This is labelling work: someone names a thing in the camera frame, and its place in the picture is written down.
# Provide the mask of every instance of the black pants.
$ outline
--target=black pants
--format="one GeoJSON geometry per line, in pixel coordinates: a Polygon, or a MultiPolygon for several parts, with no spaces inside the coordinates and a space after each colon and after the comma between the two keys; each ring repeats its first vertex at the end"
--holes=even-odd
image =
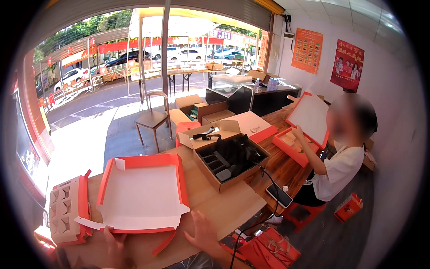
{"type": "MultiPolygon", "coordinates": [[[[307,180],[310,180],[313,178],[314,171],[310,173],[307,180]]],[[[319,207],[323,204],[327,203],[325,201],[321,201],[315,196],[315,191],[313,190],[313,184],[311,185],[303,185],[296,196],[293,198],[293,202],[301,205],[305,205],[308,207],[319,207]]]]}

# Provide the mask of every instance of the tent canopy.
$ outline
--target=tent canopy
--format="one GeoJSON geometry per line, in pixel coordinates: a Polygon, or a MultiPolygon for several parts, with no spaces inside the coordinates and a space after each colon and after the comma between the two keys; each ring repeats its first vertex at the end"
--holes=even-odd
{"type": "MultiPolygon", "coordinates": [[[[134,10],[130,21],[130,38],[139,36],[139,16],[138,11],[134,10]]],[[[169,33],[171,37],[190,36],[201,37],[217,27],[219,23],[214,23],[207,19],[189,18],[181,16],[169,16],[169,33]]],[[[161,37],[163,26],[162,16],[150,16],[143,18],[143,37],[161,37]]]]}
{"type": "MultiPolygon", "coordinates": [[[[136,16],[140,16],[140,17],[152,17],[152,16],[162,16],[163,15],[163,8],[162,7],[147,7],[147,8],[139,8],[139,9],[134,9],[133,10],[133,14],[135,14],[136,16]]],[[[234,27],[239,27],[248,31],[252,31],[254,33],[258,33],[258,31],[260,30],[258,27],[255,27],[253,25],[232,19],[232,18],[228,18],[225,16],[221,16],[221,15],[217,15],[217,14],[213,14],[213,13],[208,13],[208,12],[204,12],[204,11],[199,11],[199,10],[191,10],[191,9],[181,9],[181,8],[170,8],[170,16],[181,16],[181,17],[188,17],[188,18],[197,18],[197,19],[201,19],[204,18],[206,20],[209,20],[211,22],[216,22],[219,24],[227,24],[230,26],[234,26],[234,27]]]]}

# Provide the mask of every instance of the smartphone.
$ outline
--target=smartphone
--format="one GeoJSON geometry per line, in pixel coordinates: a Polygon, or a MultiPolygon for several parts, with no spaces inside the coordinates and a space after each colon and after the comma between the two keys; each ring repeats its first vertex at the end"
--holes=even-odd
{"type": "Polygon", "coordinates": [[[278,185],[272,183],[270,186],[267,187],[266,191],[270,196],[273,197],[273,199],[277,200],[276,189],[278,189],[279,204],[283,208],[287,208],[291,204],[291,202],[293,202],[293,198],[286,194],[278,185]]]}

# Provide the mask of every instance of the electrical box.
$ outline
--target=electrical box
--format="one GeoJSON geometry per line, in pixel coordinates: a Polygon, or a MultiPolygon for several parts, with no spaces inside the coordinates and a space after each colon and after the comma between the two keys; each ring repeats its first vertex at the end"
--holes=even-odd
{"type": "Polygon", "coordinates": [[[289,32],[283,32],[283,37],[285,38],[285,39],[288,39],[288,40],[293,40],[294,39],[294,34],[293,33],[289,33],[289,32]]]}

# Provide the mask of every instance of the white sneaker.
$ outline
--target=white sneaker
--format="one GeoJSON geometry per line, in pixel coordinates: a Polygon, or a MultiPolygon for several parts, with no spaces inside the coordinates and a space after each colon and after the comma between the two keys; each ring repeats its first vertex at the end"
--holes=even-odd
{"type": "Polygon", "coordinates": [[[270,219],[266,220],[265,222],[271,223],[271,224],[281,224],[282,220],[283,220],[282,216],[273,216],[273,214],[272,214],[272,217],[270,219]]]}

